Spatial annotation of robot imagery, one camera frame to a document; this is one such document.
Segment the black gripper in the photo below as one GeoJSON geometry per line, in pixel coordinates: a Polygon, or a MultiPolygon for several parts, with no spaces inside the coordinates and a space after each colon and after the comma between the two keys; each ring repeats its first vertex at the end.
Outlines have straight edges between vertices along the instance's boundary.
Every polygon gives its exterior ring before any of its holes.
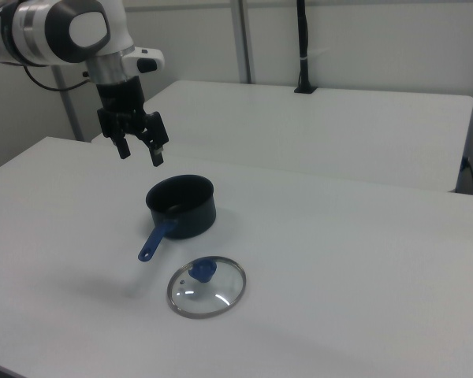
{"type": "Polygon", "coordinates": [[[97,111],[99,124],[105,138],[111,139],[121,159],[130,156],[126,134],[137,138],[148,148],[152,165],[159,167],[163,162],[163,147],[169,142],[166,128],[159,112],[146,114],[144,95],[138,76],[130,80],[108,85],[97,85],[102,107],[97,111]],[[126,128],[124,116],[130,116],[132,123],[126,128]]]}

